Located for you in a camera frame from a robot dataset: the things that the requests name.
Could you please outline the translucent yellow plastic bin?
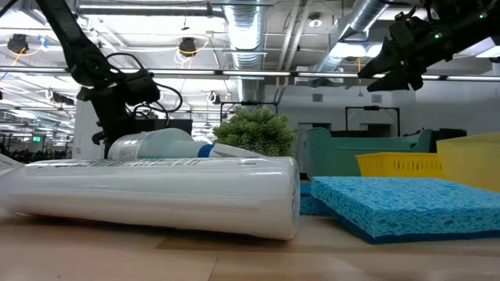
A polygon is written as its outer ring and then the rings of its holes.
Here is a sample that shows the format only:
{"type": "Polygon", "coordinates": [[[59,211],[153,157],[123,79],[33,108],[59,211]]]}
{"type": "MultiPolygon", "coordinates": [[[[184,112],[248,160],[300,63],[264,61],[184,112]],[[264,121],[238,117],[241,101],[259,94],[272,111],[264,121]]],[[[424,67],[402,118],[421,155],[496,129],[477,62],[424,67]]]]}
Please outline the translucent yellow plastic bin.
{"type": "Polygon", "coordinates": [[[500,132],[437,142],[444,178],[500,193],[500,132]]]}

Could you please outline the slanted silver duct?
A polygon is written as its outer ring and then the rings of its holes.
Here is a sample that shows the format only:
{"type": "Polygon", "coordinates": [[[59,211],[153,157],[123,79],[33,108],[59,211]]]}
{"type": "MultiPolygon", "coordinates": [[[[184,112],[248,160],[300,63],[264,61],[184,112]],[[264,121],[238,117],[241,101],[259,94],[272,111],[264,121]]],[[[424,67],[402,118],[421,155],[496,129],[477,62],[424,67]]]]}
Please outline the slanted silver duct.
{"type": "Polygon", "coordinates": [[[335,20],[329,34],[329,50],[316,65],[314,72],[331,73],[338,68],[343,58],[342,45],[347,41],[367,41],[369,30],[389,4],[381,0],[356,0],[352,12],[335,20]]]}

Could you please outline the artificial green potted plant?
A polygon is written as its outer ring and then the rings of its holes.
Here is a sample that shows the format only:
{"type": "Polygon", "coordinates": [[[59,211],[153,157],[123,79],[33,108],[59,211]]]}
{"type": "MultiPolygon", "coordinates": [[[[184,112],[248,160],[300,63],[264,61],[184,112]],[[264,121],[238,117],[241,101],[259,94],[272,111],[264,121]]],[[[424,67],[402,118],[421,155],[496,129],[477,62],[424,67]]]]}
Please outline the artificial green potted plant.
{"type": "Polygon", "coordinates": [[[242,148],[265,156],[292,156],[297,133],[287,115],[267,107],[234,110],[234,115],[213,129],[217,144],[242,148]]]}

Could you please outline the black monitor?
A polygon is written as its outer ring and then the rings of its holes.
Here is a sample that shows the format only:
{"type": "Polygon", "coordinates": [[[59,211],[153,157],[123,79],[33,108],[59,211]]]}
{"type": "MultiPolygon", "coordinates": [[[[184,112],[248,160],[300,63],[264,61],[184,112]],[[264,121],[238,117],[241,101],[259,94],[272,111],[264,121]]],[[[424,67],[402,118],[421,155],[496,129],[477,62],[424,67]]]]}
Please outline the black monitor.
{"type": "Polygon", "coordinates": [[[191,134],[193,128],[192,119],[149,119],[145,120],[143,131],[176,128],[191,134]]]}

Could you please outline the spray bottle with blue liquid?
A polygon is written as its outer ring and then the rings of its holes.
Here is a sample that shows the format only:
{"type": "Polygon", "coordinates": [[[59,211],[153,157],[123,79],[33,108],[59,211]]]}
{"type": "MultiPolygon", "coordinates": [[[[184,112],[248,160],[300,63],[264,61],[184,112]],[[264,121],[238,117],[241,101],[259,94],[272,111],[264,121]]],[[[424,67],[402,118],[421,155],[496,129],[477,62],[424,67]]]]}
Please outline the spray bottle with blue liquid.
{"type": "Polygon", "coordinates": [[[108,159],[256,157],[262,155],[226,144],[197,141],[177,128],[125,135],[108,152],[108,159]]]}

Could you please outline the teal plastic bin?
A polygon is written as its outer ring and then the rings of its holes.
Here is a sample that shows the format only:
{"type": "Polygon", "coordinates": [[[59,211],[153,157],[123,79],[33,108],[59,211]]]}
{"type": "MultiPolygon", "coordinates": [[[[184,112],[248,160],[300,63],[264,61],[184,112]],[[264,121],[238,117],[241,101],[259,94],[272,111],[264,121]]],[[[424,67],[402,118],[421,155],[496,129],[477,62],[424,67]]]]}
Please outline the teal plastic bin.
{"type": "Polygon", "coordinates": [[[360,176],[357,155],[378,152],[428,152],[431,131],[406,137],[332,137],[324,128],[302,134],[305,173],[315,176],[360,176]]]}

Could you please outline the black cabinet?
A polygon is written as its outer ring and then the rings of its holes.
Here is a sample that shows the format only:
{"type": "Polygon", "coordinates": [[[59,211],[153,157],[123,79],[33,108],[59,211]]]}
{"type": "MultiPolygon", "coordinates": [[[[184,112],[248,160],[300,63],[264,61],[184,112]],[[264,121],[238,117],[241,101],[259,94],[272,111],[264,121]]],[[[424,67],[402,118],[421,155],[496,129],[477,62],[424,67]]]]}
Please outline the black cabinet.
{"type": "Polygon", "coordinates": [[[437,152],[438,141],[457,138],[457,137],[466,137],[466,136],[467,136],[467,131],[462,129],[440,128],[438,130],[432,130],[430,137],[429,152],[430,153],[437,152]]]}

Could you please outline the large ribbed silver duct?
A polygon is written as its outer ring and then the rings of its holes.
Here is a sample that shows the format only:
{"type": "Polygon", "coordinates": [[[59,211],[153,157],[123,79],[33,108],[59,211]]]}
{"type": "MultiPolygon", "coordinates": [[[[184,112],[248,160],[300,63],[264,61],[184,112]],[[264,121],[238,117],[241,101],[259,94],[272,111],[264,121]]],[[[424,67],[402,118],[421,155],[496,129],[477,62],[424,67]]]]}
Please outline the large ribbed silver duct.
{"type": "Polygon", "coordinates": [[[236,70],[259,71],[263,69],[263,32],[266,7],[259,0],[230,0],[223,11],[227,20],[227,34],[232,60],[236,70]]]}

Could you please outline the blue rectangular sponge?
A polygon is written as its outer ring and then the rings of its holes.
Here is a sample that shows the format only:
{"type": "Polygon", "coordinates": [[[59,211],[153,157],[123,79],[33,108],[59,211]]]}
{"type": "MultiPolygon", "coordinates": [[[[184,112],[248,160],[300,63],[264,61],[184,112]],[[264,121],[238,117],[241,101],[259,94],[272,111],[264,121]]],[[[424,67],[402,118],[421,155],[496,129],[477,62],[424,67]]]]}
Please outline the blue rectangular sponge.
{"type": "Polygon", "coordinates": [[[318,196],[319,189],[310,182],[300,183],[300,214],[301,215],[333,215],[326,204],[318,196]]]}
{"type": "Polygon", "coordinates": [[[447,180],[318,176],[311,195],[369,244],[500,237],[500,193],[447,180]]]}

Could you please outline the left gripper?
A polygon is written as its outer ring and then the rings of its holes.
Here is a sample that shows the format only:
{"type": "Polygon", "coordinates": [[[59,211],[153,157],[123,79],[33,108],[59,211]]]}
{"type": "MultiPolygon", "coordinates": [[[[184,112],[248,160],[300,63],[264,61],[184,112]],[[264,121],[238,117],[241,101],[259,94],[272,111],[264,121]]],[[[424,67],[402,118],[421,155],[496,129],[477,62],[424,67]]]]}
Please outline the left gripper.
{"type": "Polygon", "coordinates": [[[94,144],[105,145],[104,156],[109,156],[113,143],[122,136],[135,132],[134,118],[127,112],[123,88],[114,85],[103,88],[82,87],[77,95],[81,101],[89,101],[98,117],[96,124],[102,128],[91,139],[94,144]]]}

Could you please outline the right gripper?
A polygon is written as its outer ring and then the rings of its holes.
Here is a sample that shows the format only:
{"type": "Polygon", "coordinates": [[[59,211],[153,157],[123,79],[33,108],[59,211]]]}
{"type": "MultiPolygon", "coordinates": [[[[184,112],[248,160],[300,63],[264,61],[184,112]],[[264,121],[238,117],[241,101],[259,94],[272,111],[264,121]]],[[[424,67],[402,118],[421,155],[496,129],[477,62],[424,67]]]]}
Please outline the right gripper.
{"type": "Polygon", "coordinates": [[[450,13],[439,10],[435,19],[431,9],[426,11],[427,20],[414,16],[413,10],[395,17],[391,38],[386,37],[379,54],[358,71],[358,78],[386,73],[367,87],[369,92],[419,90],[428,66],[450,60],[450,13]]]}

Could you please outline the long ceiling light strip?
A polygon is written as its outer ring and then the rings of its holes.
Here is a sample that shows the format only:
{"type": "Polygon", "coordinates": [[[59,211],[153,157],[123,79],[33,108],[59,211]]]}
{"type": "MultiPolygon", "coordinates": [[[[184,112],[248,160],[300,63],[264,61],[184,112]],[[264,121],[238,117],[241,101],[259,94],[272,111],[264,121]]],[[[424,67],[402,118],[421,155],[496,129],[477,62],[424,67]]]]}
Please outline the long ceiling light strip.
{"type": "MultiPolygon", "coordinates": [[[[8,73],[68,73],[65,68],[34,66],[0,66],[0,72],[8,73]]],[[[220,70],[220,69],[150,69],[149,72],[160,76],[235,76],[242,77],[300,77],[300,78],[341,78],[358,79],[356,73],[318,73],[297,71],[257,71],[257,70],[220,70]]],[[[423,75],[423,80],[450,80],[467,82],[500,82],[500,76],[468,75],[423,75]]]]}

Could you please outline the small yellow slotted basket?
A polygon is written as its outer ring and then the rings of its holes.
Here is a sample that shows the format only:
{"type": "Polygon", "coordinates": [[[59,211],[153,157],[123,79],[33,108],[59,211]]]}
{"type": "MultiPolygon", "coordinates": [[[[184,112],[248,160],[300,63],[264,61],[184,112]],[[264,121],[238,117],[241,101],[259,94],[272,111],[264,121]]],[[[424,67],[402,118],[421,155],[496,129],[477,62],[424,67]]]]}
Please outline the small yellow slotted basket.
{"type": "Polygon", "coordinates": [[[379,152],[356,155],[362,176],[443,178],[436,153],[379,152]]]}

